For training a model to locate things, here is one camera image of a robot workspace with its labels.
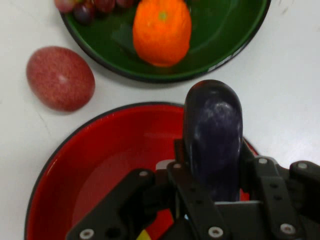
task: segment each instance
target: grape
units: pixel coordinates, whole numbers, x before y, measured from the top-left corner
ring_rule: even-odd
[[[122,8],[130,8],[135,3],[135,0],[116,0],[116,4]]]
[[[61,13],[69,13],[72,11],[72,9],[74,9],[76,5],[76,1],[75,0],[54,0],[54,4]]]
[[[110,13],[116,5],[116,0],[94,0],[94,4],[100,12]]]
[[[78,23],[89,25],[95,18],[95,6],[88,0],[78,3],[73,9],[73,16]]]

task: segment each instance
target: bolt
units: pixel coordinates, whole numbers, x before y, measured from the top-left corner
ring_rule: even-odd
[[[141,171],[140,173],[139,173],[139,176],[140,177],[145,177],[145,176],[147,176],[148,175],[148,172],[147,171]]]
[[[173,167],[175,169],[180,169],[181,168],[181,164],[180,163],[176,163],[175,165],[173,165]]]
[[[305,163],[303,163],[303,162],[300,162],[300,163],[298,163],[298,168],[300,168],[300,169],[307,169],[307,168],[308,168],[308,165],[305,164]]]
[[[224,231],[217,226],[212,226],[208,230],[208,234],[213,239],[218,239],[224,235]]]
[[[265,158],[260,158],[260,159],[259,159],[259,163],[260,163],[260,164],[267,164],[267,163],[268,163],[268,160],[265,159]]]
[[[295,227],[292,226],[291,224],[288,224],[288,223],[281,224],[280,230],[281,230],[281,232],[283,232],[284,234],[287,234],[287,235],[293,235],[296,233]]]
[[[94,235],[95,235],[95,231],[88,228],[80,232],[79,237],[81,240],[90,240]]]

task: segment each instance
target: orange fruit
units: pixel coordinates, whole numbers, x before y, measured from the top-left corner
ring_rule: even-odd
[[[142,0],[133,23],[139,57],[159,67],[177,64],[190,47],[192,23],[183,0]]]

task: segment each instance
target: white surface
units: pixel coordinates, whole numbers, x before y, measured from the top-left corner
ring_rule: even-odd
[[[115,107],[145,101],[183,103],[189,88],[217,79],[238,94],[244,134],[258,151],[288,167],[320,164],[320,1],[273,0],[261,29],[235,59],[198,79],[153,85],[118,76],[87,57],[68,34],[53,0],[2,0],[0,79],[0,233],[22,240],[27,204],[43,165],[78,126]],[[58,45],[94,71],[92,100],[71,114],[42,106],[25,67],[34,50]]]

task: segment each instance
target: green bowl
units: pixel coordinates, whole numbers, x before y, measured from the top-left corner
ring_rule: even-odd
[[[255,36],[271,0],[188,0],[192,18],[190,49],[172,67],[156,67],[140,59],[133,45],[136,7],[116,8],[83,26],[71,13],[62,19],[78,45],[95,61],[122,76],[170,83],[206,74],[235,57]]]

